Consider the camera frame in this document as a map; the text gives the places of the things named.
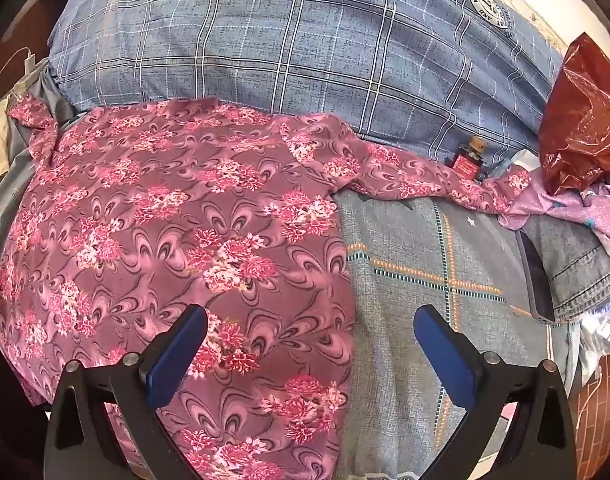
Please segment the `blue plaid pillow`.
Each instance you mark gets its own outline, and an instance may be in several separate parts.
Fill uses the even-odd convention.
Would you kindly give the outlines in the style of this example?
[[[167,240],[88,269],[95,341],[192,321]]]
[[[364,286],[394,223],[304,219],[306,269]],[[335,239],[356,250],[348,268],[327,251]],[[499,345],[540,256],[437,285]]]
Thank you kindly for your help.
[[[562,58],[499,0],[69,0],[49,62],[82,110],[216,96],[491,166],[536,150]]]

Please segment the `lilac patterned cloth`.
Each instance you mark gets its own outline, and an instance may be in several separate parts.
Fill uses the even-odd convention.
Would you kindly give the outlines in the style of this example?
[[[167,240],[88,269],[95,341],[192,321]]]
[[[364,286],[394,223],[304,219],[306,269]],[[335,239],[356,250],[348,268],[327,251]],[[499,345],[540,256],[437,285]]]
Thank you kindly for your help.
[[[610,182],[590,185],[585,191],[550,195],[542,185],[541,171],[529,173],[532,183],[518,196],[499,223],[516,231],[533,216],[546,216],[588,226],[610,256]]]

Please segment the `red plastic bag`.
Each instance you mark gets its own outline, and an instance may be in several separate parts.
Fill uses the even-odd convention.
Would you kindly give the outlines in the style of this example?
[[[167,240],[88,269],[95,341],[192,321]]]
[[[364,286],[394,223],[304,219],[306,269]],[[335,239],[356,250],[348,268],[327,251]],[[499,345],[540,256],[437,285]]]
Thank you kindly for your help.
[[[587,35],[569,46],[539,127],[551,195],[610,181],[610,59]]]

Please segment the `small red bottle box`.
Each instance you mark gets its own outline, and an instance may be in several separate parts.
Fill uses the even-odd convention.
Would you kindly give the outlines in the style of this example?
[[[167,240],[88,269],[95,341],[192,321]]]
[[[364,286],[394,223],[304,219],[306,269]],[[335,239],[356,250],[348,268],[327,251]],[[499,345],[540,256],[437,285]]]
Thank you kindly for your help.
[[[487,143],[479,136],[473,136],[468,143],[459,145],[456,154],[448,160],[448,167],[463,179],[477,180],[484,165]]]

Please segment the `denim jeans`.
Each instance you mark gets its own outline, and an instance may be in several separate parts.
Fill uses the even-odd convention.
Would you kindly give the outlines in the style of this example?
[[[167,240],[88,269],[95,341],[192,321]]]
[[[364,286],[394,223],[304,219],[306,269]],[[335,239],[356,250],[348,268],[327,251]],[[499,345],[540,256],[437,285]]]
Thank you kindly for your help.
[[[515,237],[537,320],[572,322],[610,300],[610,256],[588,226],[533,216]]]

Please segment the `pink floral garment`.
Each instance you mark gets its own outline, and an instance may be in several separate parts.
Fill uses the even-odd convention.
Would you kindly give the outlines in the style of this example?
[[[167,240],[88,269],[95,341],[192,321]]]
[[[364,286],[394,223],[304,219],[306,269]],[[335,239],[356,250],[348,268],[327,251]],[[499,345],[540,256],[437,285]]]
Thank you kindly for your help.
[[[66,362],[114,364],[205,307],[160,415],[206,479],[334,473],[355,321],[336,192],[499,214],[530,181],[476,183],[332,115],[214,99],[97,107],[67,129],[35,96],[9,115],[35,170],[2,248],[2,353],[52,399]]]

